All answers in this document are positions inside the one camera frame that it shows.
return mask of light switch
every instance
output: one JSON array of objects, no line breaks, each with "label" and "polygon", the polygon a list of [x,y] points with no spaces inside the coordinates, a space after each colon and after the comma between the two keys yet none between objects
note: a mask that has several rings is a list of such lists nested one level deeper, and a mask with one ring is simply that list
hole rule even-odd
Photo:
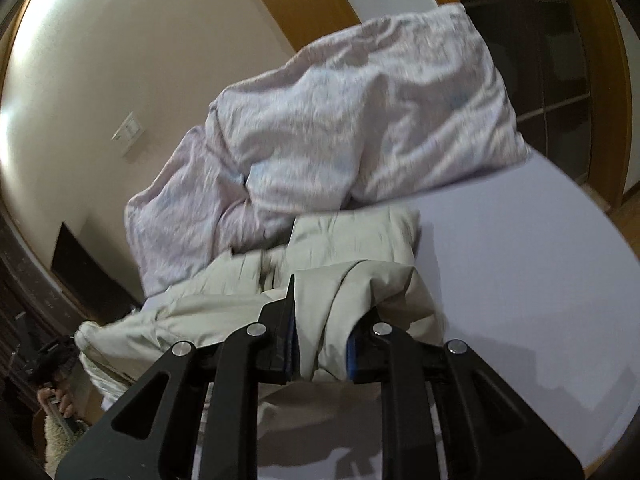
[{"label": "light switch", "polygon": [[145,129],[140,125],[140,121],[132,112],[124,119],[124,122],[111,137],[111,140],[117,143],[120,155],[125,155],[144,131]]}]

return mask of wooden door frame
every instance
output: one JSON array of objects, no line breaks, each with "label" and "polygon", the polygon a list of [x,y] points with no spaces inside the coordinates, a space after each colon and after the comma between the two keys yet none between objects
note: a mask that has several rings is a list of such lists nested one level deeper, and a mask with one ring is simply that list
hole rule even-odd
[{"label": "wooden door frame", "polygon": [[582,38],[591,93],[588,184],[613,208],[622,203],[632,135],[631,79],[611,0],[569,0]]}]

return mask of beige jacket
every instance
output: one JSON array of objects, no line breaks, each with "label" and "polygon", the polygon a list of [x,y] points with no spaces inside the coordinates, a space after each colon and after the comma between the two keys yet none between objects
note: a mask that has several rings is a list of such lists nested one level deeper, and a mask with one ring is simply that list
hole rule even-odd
[{"label": "beige jacket", "polygon": [[347,379],[347,339],[372,306],[414,338],[439,343],[433,303],[413,266],[418,220],[399,206],[298,217],[287,246],[222,254],[171,286],[158,308],[104,327],[83,323],[75,336],[81,362],[115,400],[175,342],[211,345],[255,322],[266,303],[284,297],[292,274],[304,380]]}]

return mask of white bed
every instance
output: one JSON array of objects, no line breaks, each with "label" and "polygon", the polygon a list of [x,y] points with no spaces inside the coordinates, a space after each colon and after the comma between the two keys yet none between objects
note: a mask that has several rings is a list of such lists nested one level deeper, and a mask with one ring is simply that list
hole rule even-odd
[{"label": "white bed", "polygon": [[[416,266],[447,320],[584,466],[640,404],[640,266],[591,200],[541,155],[420,194]],[[380,478],[380,407],[268,433],[258,475]]]}]

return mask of white duvet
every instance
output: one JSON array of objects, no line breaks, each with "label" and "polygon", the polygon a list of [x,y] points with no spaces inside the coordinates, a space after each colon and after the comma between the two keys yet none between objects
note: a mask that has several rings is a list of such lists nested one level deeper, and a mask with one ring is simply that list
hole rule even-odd
[{"label": "white duvet", "polygon": [[461,5],[370,20],[226,88],[125,224],[147,296],[295,215],[524,160],[504,84]]}]

